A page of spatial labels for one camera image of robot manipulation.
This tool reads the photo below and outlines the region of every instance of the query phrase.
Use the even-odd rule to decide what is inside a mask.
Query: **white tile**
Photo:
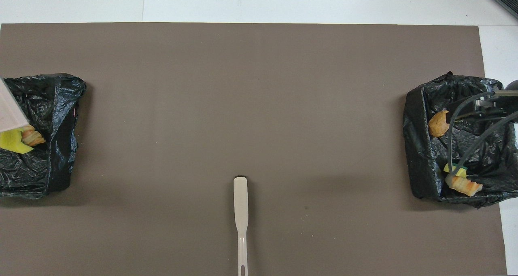
[[[0,23],[141,21],[144,0],[1,0]]]
[[[518,25],[493,0],[144,0],[143,20]]]
[[[506,86],[518,79],[518,26],[481,26],[485,76]],[[518,198],[500,203],[507,274],[518,274]]]

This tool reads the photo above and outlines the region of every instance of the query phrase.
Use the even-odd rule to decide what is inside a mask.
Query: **brown mat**
[[[0,73],[88,83],[72,185],[0,200],[0,274],[505,274],[498,205],[413,198],[405,94],[483,76],[477,27],[2,25]]]

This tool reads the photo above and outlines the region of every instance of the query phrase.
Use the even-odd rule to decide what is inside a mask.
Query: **black trash bag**
[[[434,138],[428,129],[428,121],[448,104],[502,88],[502,83],[494,79],[459,76],[450,72],[408,92],[403,136],[414,196],[476,208],[518,197],[518,155],[513,123],[507,123],[490,134],[464,163],[468,168],[468,179],[483,184],[482,190],[472,197],[449,188],[444,181],[448,133]],[[477,137],[494,123],[496,121],[456,121],[452,141],[453,162],[458,162]]]
[[[85,82],[69,74],[4,79],[45,143],[26,154],[0,149],[0,197],[37,199],[70,186],[78,100]]]

